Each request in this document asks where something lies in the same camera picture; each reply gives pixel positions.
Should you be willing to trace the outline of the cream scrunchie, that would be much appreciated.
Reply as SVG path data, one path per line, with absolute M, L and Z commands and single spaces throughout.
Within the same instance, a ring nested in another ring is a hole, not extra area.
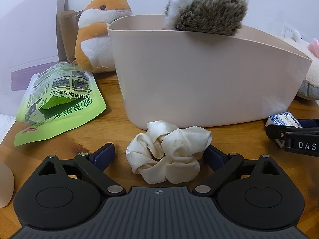
M 148 184 L 192 181 L 200 172 L 198 162 L 212 142 L 210 131 L 198 126 L 178 128 L 165 121 L 147 123 L 147 131 L 134 137 L 126 150 L 134 174 Z

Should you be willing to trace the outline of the squirrel plush with grey tail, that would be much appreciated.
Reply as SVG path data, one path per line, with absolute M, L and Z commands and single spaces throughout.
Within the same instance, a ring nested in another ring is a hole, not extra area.
M 247 10 L 247 0 L 169 0 L 163 29 L 234 36 Z

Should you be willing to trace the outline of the cream grey plush cushion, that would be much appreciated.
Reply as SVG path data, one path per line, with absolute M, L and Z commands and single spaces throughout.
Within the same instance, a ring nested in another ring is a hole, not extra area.
M 312 60 L 297 96 L 312 101 L 318 100 L 318 39 L 314 38 L 309 43 L 301 38 L 301 34 L 297 30 L 292 32 L 291 37 L 279 37 L 279 39 L 303 52 Z

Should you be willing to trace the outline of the green snack pouch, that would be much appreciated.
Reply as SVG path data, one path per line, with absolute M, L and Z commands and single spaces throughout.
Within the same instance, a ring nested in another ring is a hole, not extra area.
M 86 124 L 106 110 L 93 74 L 60 62 L 32 76 L 16 120 L 28 127 L 14 145 L 51 139 Z

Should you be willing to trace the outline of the beige thermos bottle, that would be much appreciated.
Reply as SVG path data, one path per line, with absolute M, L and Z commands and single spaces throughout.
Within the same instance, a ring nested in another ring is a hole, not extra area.
M 3 162 L 0 163 L 0 208 L 6 207 L 13 196 L 15 187 L 14 175 Z

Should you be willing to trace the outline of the beige plastic basket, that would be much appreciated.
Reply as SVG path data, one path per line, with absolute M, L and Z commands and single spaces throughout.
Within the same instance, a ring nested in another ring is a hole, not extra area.
M 312 60 L 249 26 L 235 36 L 172 31 L 163 15 L 133 15 L 109 29 L 128 119 L 181 128 L 265 119 L 285 112 Z

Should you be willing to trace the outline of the orange hamster plush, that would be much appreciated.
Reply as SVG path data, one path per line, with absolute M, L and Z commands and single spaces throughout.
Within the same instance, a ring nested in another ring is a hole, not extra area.
M 75 58 L 79 67 L 92 73 L 115 71 L 108 27 L 130 15 L 127 0 L 91 0 L 78 20 Z

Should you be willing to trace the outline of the wooden stand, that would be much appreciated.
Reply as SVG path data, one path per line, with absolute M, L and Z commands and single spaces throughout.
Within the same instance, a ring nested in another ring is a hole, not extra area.
M 82 10 L 62 11 L 58 15 L 59 28 L 61 31 L 62 42 L 67 61 L 74 63 L 75 59 L 75 45 L 78 33 L 78 21 Z

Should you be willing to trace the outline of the lilac board with purple label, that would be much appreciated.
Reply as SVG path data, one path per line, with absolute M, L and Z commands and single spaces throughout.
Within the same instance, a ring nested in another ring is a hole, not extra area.
M 65 0 L 1 0 L 1 113 L 14 116 L 33 74 L 65 57 Z

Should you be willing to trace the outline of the white wall socket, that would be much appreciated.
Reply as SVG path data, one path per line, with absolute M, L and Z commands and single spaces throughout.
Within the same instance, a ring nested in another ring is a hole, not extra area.
M 289 24 L 284 24 L 282 32 L 281 32 L 281 37 L 282 38 L 292 37 L 294 31 L 296 31 L 294 27 L 291 27 Z M 302 33 L 301 31 L 298 31 L 298 32 L 302 40 L 308 41 L 308 37 L 304 33 Z

